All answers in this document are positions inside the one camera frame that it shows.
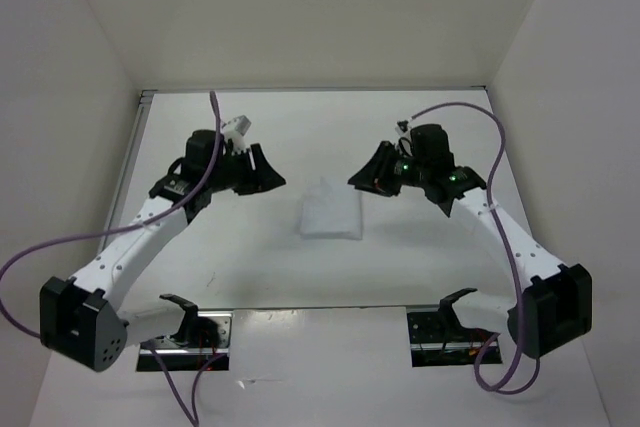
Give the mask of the white skirt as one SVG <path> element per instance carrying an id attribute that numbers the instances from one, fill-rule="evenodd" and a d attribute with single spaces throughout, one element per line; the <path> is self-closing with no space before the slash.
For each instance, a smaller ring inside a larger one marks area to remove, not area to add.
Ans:
<path id="1" fill-rule="evenodd" d="M 303 239 L 363 238 L 362 195 L 334 178 L 320 177 L 301 199 L 298 232 Z"/>

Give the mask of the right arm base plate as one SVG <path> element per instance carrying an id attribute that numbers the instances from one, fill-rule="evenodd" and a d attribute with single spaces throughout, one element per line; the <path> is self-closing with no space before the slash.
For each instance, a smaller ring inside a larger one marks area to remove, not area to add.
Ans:
<path id="1" fill-rule="evenodd" d="M 492 333 L 482 329 L 451 330 L 436 308 L 406 312 L 413 368 L 473 365 Z"/>

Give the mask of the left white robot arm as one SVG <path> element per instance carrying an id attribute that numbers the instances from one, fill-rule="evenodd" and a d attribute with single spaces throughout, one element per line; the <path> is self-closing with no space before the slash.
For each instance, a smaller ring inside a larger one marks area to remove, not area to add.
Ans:
<path id="1" fill-rule="evenodd" d="M 285 183 L 261 146 L 246 146 L 242 135 L 193 132 L 184 156 L 150 189 L 128 232 L 68 279 L 52 277 L 41 288 L 41 344 L 103 372 L 126 347 L 156 338 L 166 337 L 180 347 L 198 336 L 216 343 L 216 323 L 176 294 L 163 294 L 159 305 L 138 312 L 123 311 L 123 301 L 163 248 L 209 206 L 213 194 L 260 194 Z"/>

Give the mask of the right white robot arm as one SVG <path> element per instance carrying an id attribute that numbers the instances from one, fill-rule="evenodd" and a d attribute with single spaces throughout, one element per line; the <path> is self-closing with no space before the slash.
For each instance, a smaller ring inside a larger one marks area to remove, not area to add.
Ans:
<path id="1" fill-rule="evenodd" d="M 592 328 L 592 277 L 566 265 L 535 241 L 496 201 L 468 166 L 459 166 L 438 124 L 401 123 L 396 143 L 383 141 L 348 181 L 355 189 L 395 197 L 421 189 L 515 280 L 515 299 L 463 288 L 439 302 L 438 327 L 450 340 L 471 329 L 511 336 L 521 353 L 539 359 Z"/>

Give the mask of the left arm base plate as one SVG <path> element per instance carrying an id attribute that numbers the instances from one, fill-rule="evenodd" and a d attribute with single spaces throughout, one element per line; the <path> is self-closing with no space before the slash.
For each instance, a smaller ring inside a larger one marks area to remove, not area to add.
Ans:
<path id="1" fill-rule="evenodd" d="M 196 372 L 204 366 L 208 371 L 229 369 L 233 313 L 204 310 L 199 318 L 204 329 L 186 340 L 162 336 L 149 342 L 169 372 Z"/>

